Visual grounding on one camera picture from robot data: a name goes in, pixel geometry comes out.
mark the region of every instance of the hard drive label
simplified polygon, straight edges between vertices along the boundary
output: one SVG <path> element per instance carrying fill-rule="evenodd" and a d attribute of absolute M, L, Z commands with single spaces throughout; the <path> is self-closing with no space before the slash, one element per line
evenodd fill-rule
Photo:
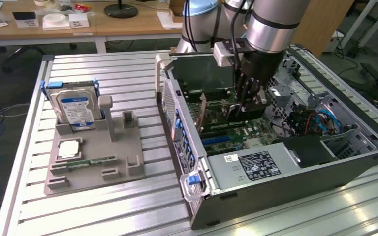
<path fill-rule="evenodd" d="M 81 127 L 89 126 L 94 122 L 90 110 L 86 108 L 89 103 L 86 97 L 64 98 L 60 100 L 72 126 Z"/>
<path fill-rule="evenodd" d="M 278 166 L 267 151 L 239 157 L 247 178 L 251 181 L 280 174 Z"/>

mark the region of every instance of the hard drive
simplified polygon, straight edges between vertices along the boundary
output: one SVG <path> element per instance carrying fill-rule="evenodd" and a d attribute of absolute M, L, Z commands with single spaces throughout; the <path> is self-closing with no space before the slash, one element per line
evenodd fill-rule
<path fill-rule="evenodd" d="M 98 109 L 98 83 L 93 81 L 49 81 L 41 90 L 52 104 L 58 124 L 69 124 L 73 131 L 94 128 L 102 119 Z"/>

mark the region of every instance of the floor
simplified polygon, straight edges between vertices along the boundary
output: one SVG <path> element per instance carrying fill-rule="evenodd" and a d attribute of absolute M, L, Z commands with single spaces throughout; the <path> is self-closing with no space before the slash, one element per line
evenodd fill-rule
<path fill-rule="evenodd" d="M 356 15 L 347 17 L 342 22 L 339 27 L 340 31 L 347 32 Z M 364 21 L 362 26 L 358 29 L 358 32 L 354 35 L 356 39 L 363 31 L 363 29 L 370 24 L 370 21 Z M 176 46 L 176 39 L 163 39 L 163 40 L 141 40 L 141 41 L 123 41 L 116 43 L 108 43 L 108 52 L 118 52 L 123 50 L 127 51 L 145 51 L 145 50 L 161 50 L 168 49 L 171 46 Z M 354 45 L 354 42 L 350 42 L 346 46 L 346 50 L 348 47 Z M 85 53 L 96 53 L 96 48 L 92 43 L 78 43 L 77 49 L 70 50 L 68 44 L 56 44 L 56 45 L 42 45 L 42 50 L 48 54 L 64 55 L 64 54 L 85 54 Z M 17 47 L 8 47 L 8 52 L 5 54 L 0 53 L 0 62 L 4 57 L 12 53 Z M 367 62 L 371 63 L 378 70 L 378 31 L 374 37 L 371 38 L 367 47 L 367 54 L 359 54 L 354 59 L 356 63 Z M 350 68 L 352 63 L 339 59 L 332 54 L 323 54 L 320 56 L 320 60 L 326 63 L 326 65 L 334 70 L 335 73 L 342 70 Z M 10 106 L 13 104 L 26 103 L 30 100 L 32 90 L 36 82 L 36 76 L 40 65 L 40 55 L 37 52 L 29 51 L 26 52 L 18 60 L 16 60 L 12 64 L 13 72 L 10 74 L 2 74 L 0 71 L 0 108 Z M 359 69 L 355 68 L 342 75 L 350 79 L 356 81 L 362 81 L 362 75 L 359 74 Z M 14 115 L 25 112 L 26 106 L 14 108 L 8 113 L 8 115 Z M 10 173 L 10 167 L 13 163 L 13 158 L 17 150 L 17 145 L 20 141 L 22 124 L 24 124 L 25 116 L 6 118 L 4 121 L 5 132 L 0 136 L 0 185 L 1 185 L 1 193 L 4 193 L 4 188 L 8 183 L 8 177 Z M 2 194 L 0 194 L 0 205 L 2 200 Z"/>

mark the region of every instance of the metal table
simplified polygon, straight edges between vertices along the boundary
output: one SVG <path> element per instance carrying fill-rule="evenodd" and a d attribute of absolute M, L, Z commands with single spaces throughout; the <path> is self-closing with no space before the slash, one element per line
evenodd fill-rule
<path fill-rule="evenodd" d="M 192 231 L 153 99 L 153 56 L 167 51 L 56 56 L 44 61 L 0 211 L 0 235 L 363 235 L 378 233 L 378 166 L 348 185 Z M 299 52 L 378 122 L 378 110 L 327 67 Z M 300 71 L 318 91 L 320 84 Z M 113 97 L 113 115 L 139 116 L 147 178 L 45 196 L 54 113 L 40 94 L 49 77 L 97 78 Z"/>

